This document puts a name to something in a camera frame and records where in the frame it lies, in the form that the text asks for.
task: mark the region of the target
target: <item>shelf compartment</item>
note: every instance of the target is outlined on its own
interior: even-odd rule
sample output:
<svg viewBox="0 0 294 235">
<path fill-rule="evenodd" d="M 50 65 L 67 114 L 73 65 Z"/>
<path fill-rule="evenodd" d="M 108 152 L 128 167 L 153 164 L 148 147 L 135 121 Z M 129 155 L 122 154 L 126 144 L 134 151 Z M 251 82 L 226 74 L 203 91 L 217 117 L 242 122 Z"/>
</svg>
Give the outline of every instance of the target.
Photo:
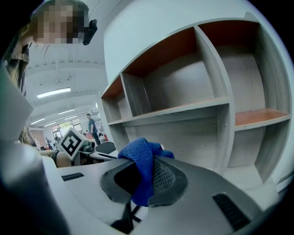
<svg viewBox="0 0 294 235">
<path fill-rule="evenodd" d="M 290 119 L 290 115 L 271 108 L 236 113 L 235 131 L 267 126 Z"/>
<path fill-rule="evenodd" d="M 148 48 L 121 74 L 132 115 L 227 97 L 215 54 L 194 27 Z"/>
<path fill-rule="evenodd" d="M 225 65 L 236 113 L 266 107 L 290 113 L 289 84 L 283 60 L 258 22 L 224 20 L 199 27 Z"/>
<path fill-rule="evenodd" d="M 288 135 L 289 120 L 235 132 L 227 168 L 254 166 L 266 183 L 278 163 Z"/>
<path fill-rule="evenodd" d="M 139 124 L 144 124 L 144 123 L 150 124 L 154 121 L 149 120 L 149 119 L 156 118 L 158 116 L 162 116 L 159 118 L 164 118 L 168 114 L 176 114 L 179 112 L 184 112 L 184 111 L 189 111 L 189 110 L 194 110 L 194 109 L 217 106 L 217 105 L 227 104 L 228 102 L 229 102 L 228 98 L 211 99 L 211 100 L 206 100 L 206 101 L 202 101 L 202 102 L 198 102 L 198 103 L 181 105 L 181 106 L 177 106 L 177 107 L 173 107 L 173 108 L 163 109 L 160 111 L 145 113 L 145 114 L 142 114 L 142 115 L 136 116 L 136 117 L 120 119 L 118 121 L 111 122 L 108 124 L 109 125 L 114 125 L 114 124 L 118 124 L 118 123 L 135 124 L 135 121 L 137 121 Z"/>
<path fill-rule="evenodd" d="M 130 104 L 125 96 L 120 76 L 118 77 L 118 81 L 115 82 L 115 88 L 113 90 L 107 90 L 107 93 L 102 96 L 102 104 L 107 122 L 132 117 Z"/>
<path fill-rule="evenodd" d="M 217 160 L 217 117 L 125 127 L 130 141 L 144 137 L 172 151 L 177 160 L 215 168 Z"/>
<path fill-rule="evenodd" d="M 103 92 L 101 98 L 115 97 L 124 91 L 121 77 L 118 76 Z"/>
<path fill-rule="evenodd" d="M 177 160 L 220 173 L 223 168 L 220 158 L 227 155 L 230 135 L 230 125 L 226 125 L 228 116 L 229 104 L 226 103 L 113 123 L 109 127 L 114 132 L 118 150 L 138 137 L 144 137 L 147 141 L 163 144 Z"/>
</svg>

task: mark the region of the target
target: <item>blue cloth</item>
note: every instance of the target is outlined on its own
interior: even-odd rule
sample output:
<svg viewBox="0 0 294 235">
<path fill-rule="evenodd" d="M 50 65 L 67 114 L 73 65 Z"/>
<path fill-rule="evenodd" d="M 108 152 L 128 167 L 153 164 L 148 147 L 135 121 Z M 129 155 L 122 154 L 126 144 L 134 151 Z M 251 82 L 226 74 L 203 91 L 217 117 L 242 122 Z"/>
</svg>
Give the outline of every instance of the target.
<svg viewBox="0 0 294 235">
<path fill-rule="evenodd" d="M 142 180 L 132 195 L 132 201 L 139 206 L 148 206 L 148 199 L 153 196 L 153 155 L 175 158 L 170 151 L 163 150 L 158 143 L 147 142 L 138 138 L 122 149 L 118 158 L 134 160 Z"/>
<path fill-rule="evenodd" d="M 92 118 L 89 120 L 89 132 L 90 132 L 90 133 L 92 133 L 92 132 L 91 132 L 91 125 L 94 125 L 94 127 L 93 127 L 93 133 L 97 133 L 97 129 L 96 129 L 96 126 L 95 126 L 95 122 L 94 122 L 94 120 L 93 120 Z"/>
</svg>

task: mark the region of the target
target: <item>person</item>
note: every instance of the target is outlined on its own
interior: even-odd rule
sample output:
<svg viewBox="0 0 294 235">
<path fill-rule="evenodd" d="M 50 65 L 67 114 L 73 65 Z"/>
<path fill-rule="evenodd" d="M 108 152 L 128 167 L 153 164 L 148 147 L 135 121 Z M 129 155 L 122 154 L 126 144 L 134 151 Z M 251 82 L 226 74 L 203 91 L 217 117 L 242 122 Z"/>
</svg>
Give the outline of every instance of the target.
<svg viewBox="0 0 294 235">
<path fill-rule="evenodd" d="M 46 141 L 47 141 L 47 143 L 48 143 L 48 147 L 49 147 L 49 149 L 50 149 L 50 150 L 53 150 L 53 148 L 52 148 L 52 146 L 51 146 L 51 144 L 50 144 L 51 140 L 47 139 L 47 137 L 45 137 L 45 139 L 46 139 Z"/>
<path fill-rule="evenodd" d="M 55 133 L 55 138 L 54 138 L 57 142 L 61 141 L 61 139 L 57 136 L 57 133 Z"/>
<path fill-rule="evenodd" d="M 25 68 L 29 62 L 29 47 L 36 44 L 80 43 L 85 27 L 89 24 L 89 8 L 80 0 L 46 0 L 33 12 L 30 22 L 18 31 L 7 48 L 2 62 L 12 83 L 26 95 Z M 19 141 L 36 146 L 28 124 L 23 128 Z M 40 151 L 51 157 L 57 167 L 71 166 L 64 152 Z"/>
<path fill-rule="evenodd" d="M 100 145 L 100 140 L 99 140 L 99 137 L 97 135 L 97 129 L 96 129 L 94 120 L 91 118 L 91 115 L 90 114 L 87 114 L 87 118 L 89 120 L 89 132 L 91 133 L 91 135 L 95 139 L 96 144 L 97 145 Z"/>
</svg>

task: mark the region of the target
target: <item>ceiling light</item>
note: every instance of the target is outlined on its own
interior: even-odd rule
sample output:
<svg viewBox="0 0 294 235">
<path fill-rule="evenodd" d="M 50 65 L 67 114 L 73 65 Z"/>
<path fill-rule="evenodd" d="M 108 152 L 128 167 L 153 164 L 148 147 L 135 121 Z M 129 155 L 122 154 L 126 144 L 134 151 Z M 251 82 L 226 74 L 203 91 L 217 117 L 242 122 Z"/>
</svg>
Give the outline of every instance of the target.
<svg viewBox="0 0 294 235">
<path fill-rule="evenodd" d="M 68 120 L 68 119 L 71 119 L 71 118 L 74 118 L 74 117 L 77 117 L 77 116 L 68 117 L 68 118 L 65 118 L 64 120 Z"/>
<path fill-rule="evenodd" d="M 50 92 L 47 92 L 47 93 L 44 93 L 44 94 L 37 95 L 37 97 L 40 99 L 40 98 L 43 98 L 43 97 L 46 97 L 46 96 L 56 95 L 56 94 L 59 94 L 59 93 L 64 93 L 64 92 L 69 92 L 69 91 L 70 91 L 70 88 L 59 89 L 59 90 L 54 90 L 54 91 L 50 91 Z"/>
<path fill-rule="evenodd" d="M 35 124 L 35 123 L 38 123 L 38 122 L 40 122 L 40 121 L 43 121 L 43 120 L 45 120 L 45 118 L 42 118 L 42 119 L 40 119 L 40 120 L 37 120 L 37 121 L 31 123 L 31 125 L 33 125 L 33 124 Z"/>
<path fill-rule="evenodd" d="M 63 111 L 63 112 L 58 113 L 58 115 L 59 115 L 59 114 L 66 113 L 66 112 L 74 111 L 74 110 L 75 110 L 75 109 L 66 110 L 66 111 Z"/>
<path fill-rule="evenodd" d="M 50 125 L 52 125 L 52 124 L 54 124 L 54 123 L 56 123 L 56 122 L 53 122 L 53 123 L 47 124 L 47 125 L 45 125 L 44 127 L 50 126 Z"/>
</svg>

